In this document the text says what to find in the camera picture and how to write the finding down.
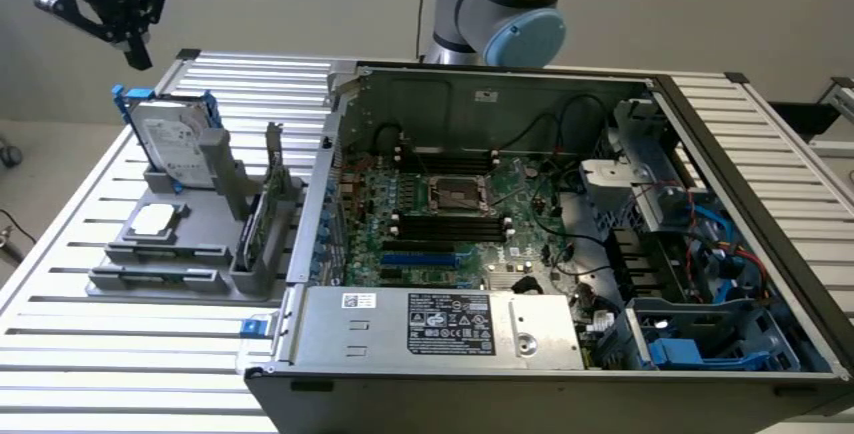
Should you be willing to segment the green graphics card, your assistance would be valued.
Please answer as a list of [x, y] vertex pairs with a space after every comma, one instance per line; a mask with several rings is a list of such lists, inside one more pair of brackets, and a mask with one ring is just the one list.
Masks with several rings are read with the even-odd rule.
[[254, 211], [252, 233], [245, 245], [245, 260], [253, 266], [262, 251], [269, 226], [274, 217], [276, 203], [290, 197], [292, 182], [282, 162], [281, 125], [269, 122], [265, 128], [268, 168]]

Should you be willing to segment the grey metal drive cage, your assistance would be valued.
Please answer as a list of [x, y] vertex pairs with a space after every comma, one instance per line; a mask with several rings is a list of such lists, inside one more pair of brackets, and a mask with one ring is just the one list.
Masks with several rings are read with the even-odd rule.
[[663, 138], [668, 119], [652, 99], [621, 100], [608, 118], [605, 138], [627, 193], [615, 209], [620, 223], [656, 232], [689, 229], [689, 190]]

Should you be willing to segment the silver power supply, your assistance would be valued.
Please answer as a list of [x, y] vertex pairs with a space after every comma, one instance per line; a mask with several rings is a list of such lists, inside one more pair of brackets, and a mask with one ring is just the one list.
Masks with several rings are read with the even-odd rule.
[[312, 287], [281, 358], [305, 371], [580, 371], [568, 302], [511, 291]]

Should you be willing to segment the green motherboard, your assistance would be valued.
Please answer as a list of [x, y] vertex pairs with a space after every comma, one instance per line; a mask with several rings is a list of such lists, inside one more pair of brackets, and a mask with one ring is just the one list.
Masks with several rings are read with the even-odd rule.
[[[523, 294], [571, 296], [587, 276], [605, 266], [579, 266], [581, 250], [597, 249], [601, 240], [581, 231], [568, 217], [567, 167], [537, 155], [505, 156], [490, 151], [488, 172], [429, 172], [400, 170], [401, 147], [388, 155], [350, 157], [341, 166], [340, 199], [345, 228], [342, 265], [328, 276], [332, 286], [384, 288], [437, 288], [513, 291]], [[433, 210], [428, 204], [430, 176], [482, 176], [488, 206], [484, 210]], [[452, 242], [457, 265], [382, 265], [384, 241], [400, 240], [397, 214], [512, 215], [504, 219], [502, 242]], [[382, 267], [414, 267], [420, 277], [381, 279]]]

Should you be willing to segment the disk bay with blue clip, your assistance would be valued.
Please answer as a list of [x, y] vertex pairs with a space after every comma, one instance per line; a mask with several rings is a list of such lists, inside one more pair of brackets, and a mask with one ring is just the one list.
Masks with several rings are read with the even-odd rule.
[[617, 325], [629, 369], [797, 372], [801, 364], [769, 311], [749, 299], [719, 304], [632, 300]]

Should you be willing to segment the blue expansion slot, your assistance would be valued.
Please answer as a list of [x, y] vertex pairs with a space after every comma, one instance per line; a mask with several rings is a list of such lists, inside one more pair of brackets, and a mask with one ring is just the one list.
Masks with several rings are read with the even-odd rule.
[[382, 254], [380, 263], [382, 265], [454, 267], [457, 265], [457, 258], [453, 254]]

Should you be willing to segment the grey parts rack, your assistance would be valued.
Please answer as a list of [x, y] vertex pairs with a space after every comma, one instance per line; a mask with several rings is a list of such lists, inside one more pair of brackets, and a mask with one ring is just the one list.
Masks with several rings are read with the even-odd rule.
[[[230, 136], [222, 128], [208, 128], [198, 139], [213, 188], [174, 190], [170, 178], [149, 167], [144, 173], [148, 189], [138, 200], [118, 234], [104, 247], [105, 258], [89, 271], [86, 293], [90, 296], [137, 297], [146, 300], [210, 300], [228, 303], [260, 302], [277, 294], [276, 276], [285, 250], [290, 223], [296, 214], [301, 182], [292, 177], [290, 197], [276, 203], [274, 217], [262, 254], [249, 271], [236, 270], [238, 241], [260, 194], [268, 168], [261, 176], [246, 174], [229, 147]], [[130, 221], [138, 209], [152, 203], [173, 204], [176, 216], [166, 230], [154, 236], [134, 235]], [[137, 257], [141, 246], [193, 248], [205, 255], [192, 258]], [[129, 273], [180, 274], [186, 284], [125, 283]]]

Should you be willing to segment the open black PC case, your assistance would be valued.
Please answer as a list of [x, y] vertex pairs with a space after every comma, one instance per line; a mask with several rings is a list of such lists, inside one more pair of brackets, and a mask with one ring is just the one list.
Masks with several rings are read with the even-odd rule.
[[[615, 160], [621, 100], [652, 99], [687, 181], [685, 231], [648, 231], [600, 210], [580, 163]], [[827, 292], [854, 274], [854, 192], [749, 84], [723, 74], [496, 69], [360, 61], [336, 66], [330, 113], [305, 192], [284, 299], [246, 387], [284, 434], [752, 434], [854, 409], [854, 315]], [[567, 167], [568, 217], [603, 245], [604, 270], [565, 298], [580, 371], [305, 371], [281, 358], [312, 287], [342, 265], [341, 166], [361, 154], [436, 146], [537, 155]], [[776, 321], [797, 372], [635, 370], [617, 327], [628, 303], [749, 299]]]

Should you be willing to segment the CPU socket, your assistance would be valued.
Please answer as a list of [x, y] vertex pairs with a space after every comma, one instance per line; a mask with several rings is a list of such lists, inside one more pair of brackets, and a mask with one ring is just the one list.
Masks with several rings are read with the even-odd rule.
[[428, 204], [433, 210], [484, 210], [488, 206], [482, 176], [438, 175], [426, 180]]

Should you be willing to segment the silver CPU chip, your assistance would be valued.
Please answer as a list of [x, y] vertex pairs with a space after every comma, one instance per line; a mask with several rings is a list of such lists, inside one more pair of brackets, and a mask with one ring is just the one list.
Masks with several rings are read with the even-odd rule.
[[154, 236], [166, 230], [176, 216], [177, 207], [173, 204], [152, 203], [144, 205], [130, 221], [134, 235]]

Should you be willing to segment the hard disk in blue carrier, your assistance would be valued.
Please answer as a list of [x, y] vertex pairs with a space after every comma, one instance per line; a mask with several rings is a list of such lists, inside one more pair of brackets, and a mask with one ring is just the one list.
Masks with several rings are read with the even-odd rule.
[[149, 167], [170, 178], [174, 190], [212, 189], [198, 147], [208, 128], [221, 128], [217, 101], [209, 90], [197, 96], [157, 94], [149, 88], [112, 88], [112, 100], [130, 126]]

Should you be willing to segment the black RAM stick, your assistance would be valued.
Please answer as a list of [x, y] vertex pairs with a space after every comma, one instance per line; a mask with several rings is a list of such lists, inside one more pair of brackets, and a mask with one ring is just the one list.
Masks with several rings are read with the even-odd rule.
[[261, 195], [253, 197], [250, 205], [252, 211], [244, 224], [241, 237], [238, 241], [238, 255], [236, 256], [236, 270], [249, 271], [252, 269], [256, 258], [254, 237], [257, 223], [260, 220]]

